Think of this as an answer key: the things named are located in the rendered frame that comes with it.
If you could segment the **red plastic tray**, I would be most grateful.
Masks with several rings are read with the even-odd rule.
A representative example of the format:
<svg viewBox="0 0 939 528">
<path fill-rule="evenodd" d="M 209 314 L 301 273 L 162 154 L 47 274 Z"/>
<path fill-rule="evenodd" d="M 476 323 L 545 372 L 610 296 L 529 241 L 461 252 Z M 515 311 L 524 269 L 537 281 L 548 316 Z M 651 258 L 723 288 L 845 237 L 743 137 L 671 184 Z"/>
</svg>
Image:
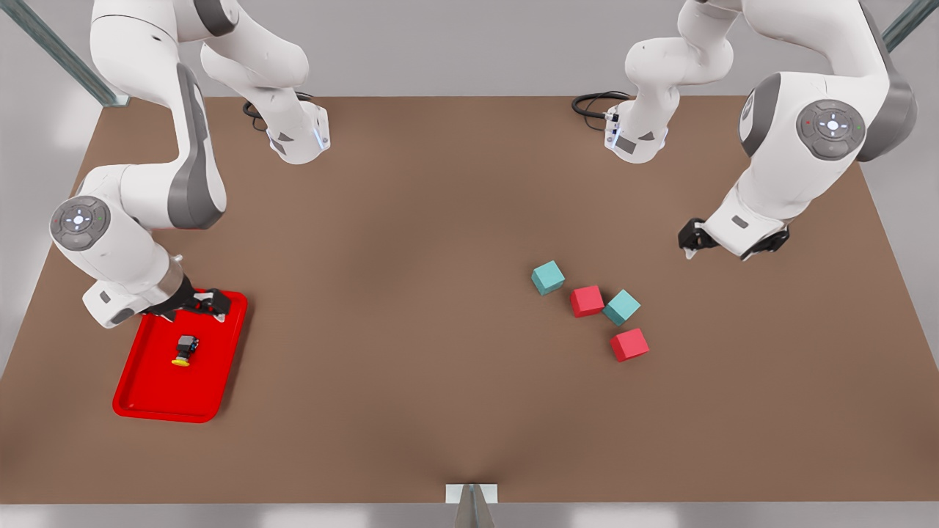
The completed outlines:
<svg viewBox="0 0 939 528">
<path fill-rule="evenodd" d="M 184 423 L 207 423 L 215 417 L 249 306 L 241 292 L 222 294 L 231 300 L 224 322 L 184 311 L 173 322 L 143 315 L 113 398 L 116 414 Z M 199 339 L 188 367 L 171 363 L 181 335 Z"/>
</svg>

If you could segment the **silver frame post with foot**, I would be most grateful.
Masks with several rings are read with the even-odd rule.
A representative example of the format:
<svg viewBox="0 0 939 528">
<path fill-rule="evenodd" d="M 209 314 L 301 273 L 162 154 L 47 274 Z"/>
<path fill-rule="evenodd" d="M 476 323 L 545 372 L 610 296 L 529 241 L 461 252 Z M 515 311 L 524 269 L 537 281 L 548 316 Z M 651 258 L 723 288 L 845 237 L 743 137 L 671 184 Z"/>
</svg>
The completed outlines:
<svg viewBox="0 0 939 528">
<path fill-rule="evenodd" d="M 455 528 L 495 528 L 489 510 L 497 502 L 497 484 L 447 484 L 446 504 L 457 504 Z"/>
</svg>

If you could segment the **teal cube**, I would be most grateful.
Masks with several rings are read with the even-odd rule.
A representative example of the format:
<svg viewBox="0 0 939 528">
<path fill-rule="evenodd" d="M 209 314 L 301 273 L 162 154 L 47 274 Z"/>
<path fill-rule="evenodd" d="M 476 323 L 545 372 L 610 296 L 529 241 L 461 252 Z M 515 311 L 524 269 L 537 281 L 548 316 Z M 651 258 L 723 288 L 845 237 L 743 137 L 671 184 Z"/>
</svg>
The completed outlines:
<svg viewBox="0 0 939 528">
<path fill-rule="evenodd" d="M 541 296 L 546 296 L 550 292 L 559 290 L 566 281 L 566 277 L 557 262 L 550 260 L 531 271 L 531 281 L 536 286 L 538 293 Z"/>
<path fill-rule="evenodd" d="M 616 326 L 625 324 L 625 321 L 638 311 L 641 303 L 626 290 L 618 291 L 604 306 L 602 314 Z"/>
</svg>

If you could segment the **red cube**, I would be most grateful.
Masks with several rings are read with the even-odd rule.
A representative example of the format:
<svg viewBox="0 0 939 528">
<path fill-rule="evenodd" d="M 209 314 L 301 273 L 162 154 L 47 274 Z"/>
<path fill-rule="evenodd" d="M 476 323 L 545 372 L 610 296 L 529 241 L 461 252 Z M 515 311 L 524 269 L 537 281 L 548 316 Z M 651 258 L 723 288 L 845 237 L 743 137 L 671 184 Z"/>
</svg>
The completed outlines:
<svg viewBox="0 0 939 528">
<path fill-rule="evenodd" d="M 643 331 L 639 328 L 614 335 L 614 337 L 610 338 L 610 347 L 613 349 L 614 355 L 620 363 L 624 363 L 629 359 L 639 357 L 650 351 Z"/>
<path fill-rule="evenodd" d="M 575 288 L 571 291 L 569 300 L 575 318 L 599 314 L 606 307 L 598 285 L 587 285 L 587 287 Z"/>
</svg>

